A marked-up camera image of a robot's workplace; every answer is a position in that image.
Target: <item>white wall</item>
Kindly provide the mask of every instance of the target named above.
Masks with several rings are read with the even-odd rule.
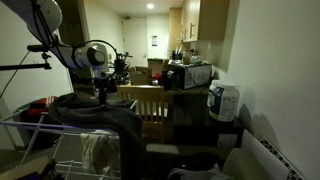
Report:
[[[318,179],[320,1],[230,3],[219,68],[238,84],[239,116],[306,179]]]
[[[3,101],[4,101],[3,98],[1,98],[0,99],[1,105],[4,104]],[[3,118],[1,116],[1,114],[2,114],[1,112],[2,112],[3,108],[4,108],[3,106],[1,106],[1,108],[0,108],[0,119]],[[11,140],[11,136],[10,136],[6,126],[0,126],[0,142],[1,142],[0,149],[11,149],[11,150],[15,149],[14,143]]]
[[[124,52],[122,18],[99,0],[83,0],[89,39],[110,43],[118,53]],[[115,59],[115,53],[106,45],[108,54]]]
[[[152,46],[152,36],[157,36],[157,46]],[[169,15],[147,16],[148,58],[169,58]]]
[[[0,3],[0,65],[17,65],[27,53],[27,45],[39,44],[31,35],[26,24],[3,3]],[[48,61],[52,70],[30,69],[19,70],[8,86],[0,108],[2,117],[13,113],[18,107],[33,100],[49,95],[60,96],[73,91],[69,74],[59,60],[51,53]],[[41,53],[30,53],[24,64],[42,63]],[[0,92],[9,81],[14,71],[0,72]],[[15,139],[17,146],[22,141]]]
[[[190,49],[196,50],[196,54],[203,60],[219,66],[222,56],[223,41],[197,41],[190,43]]]

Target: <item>appliance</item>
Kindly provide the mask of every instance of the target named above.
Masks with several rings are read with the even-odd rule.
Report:
[[[167,72],[167,86],[170,90],[189,89],[208,84],[211,77],[211,64],[179,65],[169,64]]]

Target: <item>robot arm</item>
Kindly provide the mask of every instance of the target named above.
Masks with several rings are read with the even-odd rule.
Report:
[[[61,24],[62,13],[60,7],[54,0],[1,1],[24,20],[30,32],[46,49],[50,50],[65,67],[99,67],[107,61],[106,48],[101,44],[91,43],[84,47],[72,47],[63,44],[59,40],[54,31],[57,30]]]

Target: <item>white towel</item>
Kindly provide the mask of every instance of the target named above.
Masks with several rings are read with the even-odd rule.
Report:
[[[103,130],[96,130],[94,133],[80,135],[83,170],[99,175],[110,175],[110,170],[120,171],[119,136]]]

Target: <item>table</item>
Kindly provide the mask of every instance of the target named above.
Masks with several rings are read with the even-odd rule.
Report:
[[[172,100],[174,144],[240,147],[244,126],[239,119],[232,122],[212,119],[208,113],[207,89],[166,92]]]

